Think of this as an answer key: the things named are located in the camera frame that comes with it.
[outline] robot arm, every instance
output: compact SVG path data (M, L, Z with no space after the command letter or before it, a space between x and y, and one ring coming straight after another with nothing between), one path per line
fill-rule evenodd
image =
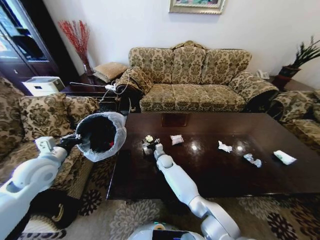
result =
M207 201L199 195L195 182L176 165L171 156L165 154L162 144L155 146L154 157L159 170L177 198L197 217L206 217L201 224L205 239L234 240L240 237L240 230L235 221L220 205Z
M35 143L40 150L37 158L19 165L12 178L0 188L0 240L4 240L27 214L35 196L48 189L70 150L81 142L68 135L56 146L53 137L40 137Z

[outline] green plant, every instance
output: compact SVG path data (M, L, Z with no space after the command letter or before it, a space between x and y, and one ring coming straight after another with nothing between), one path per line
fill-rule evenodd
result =
M320 47L316 44L319 43L320 40L314 41L314 36L311 36L310 44L308 47L305 46L305 43L302 42L300 47L298 48L297 53L295 54L296 58L293 64L288 65L288 67L292 69L298 69L302 64L320 57Z

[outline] wooden cabinet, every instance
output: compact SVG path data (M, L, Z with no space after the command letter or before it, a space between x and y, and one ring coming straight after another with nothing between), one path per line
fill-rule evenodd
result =
M79 79L42 0L0 0L0 72L26 95L34 76Z

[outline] vase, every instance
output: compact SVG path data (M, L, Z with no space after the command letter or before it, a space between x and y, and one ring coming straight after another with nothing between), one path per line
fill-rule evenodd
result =
M289 83L292 80L292 77L296 75L300 70L300 68L283 66L279 74L274 77L272 84L275 85L279 90L283 91L285 85Z
M84 53L78 53L79 57L81 58L81 61L83 63L83 68L84 68L84 72L87 76L92 76L95 72L93 71L93 69L90 66L87 54Z

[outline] telephone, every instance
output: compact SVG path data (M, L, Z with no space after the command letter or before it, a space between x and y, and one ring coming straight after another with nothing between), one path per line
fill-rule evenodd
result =
M260 69L258 69L258 71L256 72L256 76L264 80L270 79L269 74L267 72L261 71Z

